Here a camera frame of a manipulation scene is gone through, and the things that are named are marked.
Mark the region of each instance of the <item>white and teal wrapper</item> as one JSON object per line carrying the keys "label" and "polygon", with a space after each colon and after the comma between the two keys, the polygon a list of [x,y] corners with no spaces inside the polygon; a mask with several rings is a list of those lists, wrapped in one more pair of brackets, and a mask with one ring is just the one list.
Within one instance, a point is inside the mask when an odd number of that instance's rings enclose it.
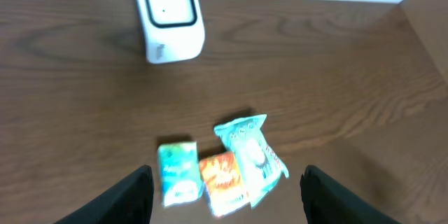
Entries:
{"label": "white and teal wrapper", "polygon": [[203,182],[196,142],[161,145],[158,149],[162,179],[162,204],[193,202],[202,196]]}
{"label": "white and teal wrapper", "polygon": [[224,146],[237,157],[252,208],[275,187],[282,173],[289,177],[286,165],[267,145],[261,132],[265,120],[266,115],[255,115],[214,128]]}

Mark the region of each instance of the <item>snack packet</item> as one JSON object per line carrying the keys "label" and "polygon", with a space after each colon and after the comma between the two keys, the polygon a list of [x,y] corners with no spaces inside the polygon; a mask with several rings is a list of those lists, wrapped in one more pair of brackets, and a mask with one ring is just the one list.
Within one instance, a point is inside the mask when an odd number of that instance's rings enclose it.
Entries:
{"label": "snack packet", "polygon": [[249,203],[235,154],[226,152],[199,162],[215,217],[230,214]]}
{"label": "snack packet", "polygon": [[196,142],[163,144],[158,149],[162,204],[193,202],[202,196]]}
{"label": "snack packet", "polygon": [[289,177],[286,165],[266,143],[261,125],[266,115],[239,118],[218,125],[215,134],[237,157],[252,208],[274,188],[282,173]]}

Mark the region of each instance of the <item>white device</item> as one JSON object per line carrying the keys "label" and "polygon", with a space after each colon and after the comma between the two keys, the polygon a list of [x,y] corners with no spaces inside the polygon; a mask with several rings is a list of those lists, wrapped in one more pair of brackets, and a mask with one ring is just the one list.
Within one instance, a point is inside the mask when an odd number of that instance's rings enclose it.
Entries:
{"label": "white device", "polygon": [[153,64],[188,60],[201,53],[204,21],[198,0],[137,0]]}

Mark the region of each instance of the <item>plastic wrapper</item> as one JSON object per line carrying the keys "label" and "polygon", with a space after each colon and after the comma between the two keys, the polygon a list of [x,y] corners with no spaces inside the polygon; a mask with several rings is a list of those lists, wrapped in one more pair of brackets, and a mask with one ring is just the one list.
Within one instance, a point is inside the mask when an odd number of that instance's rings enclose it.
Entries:
{"label": "plastic wrapper", "polygon": [[239,118],[216,126],[215,134],[237,157],[252,208],[274,188],[281,174],[289,177],[286,165],[266,143],[261,126],[266,115]]}
{"label": "plastic wrapper", "polygon": [[215,217],[230,214],[249,203],[235,154],[223,153],[201,160],[201,175]]}
{"label": "plastic wrapper", "polygon": [[158,149],[162,180],[162,204],[193,202],[202,196],[203,182],[199,171],[195,142],[161,145]]}

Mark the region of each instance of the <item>wooden table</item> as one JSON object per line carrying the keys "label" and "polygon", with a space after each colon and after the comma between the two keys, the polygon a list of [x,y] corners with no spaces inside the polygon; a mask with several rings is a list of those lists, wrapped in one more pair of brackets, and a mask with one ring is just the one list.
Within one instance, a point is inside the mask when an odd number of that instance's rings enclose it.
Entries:
{"label": "wooden table", "polygon": [[[200,0],[202,54],[148,65],[135,0],[0,0],[0,223],[51,223],[143,164],[151,223],[305,223],[308,164],[405,223],[448,221],[448,89],[399,6]],[[163,209],[156,147],[266,113],[290,171],[254,210]]]}

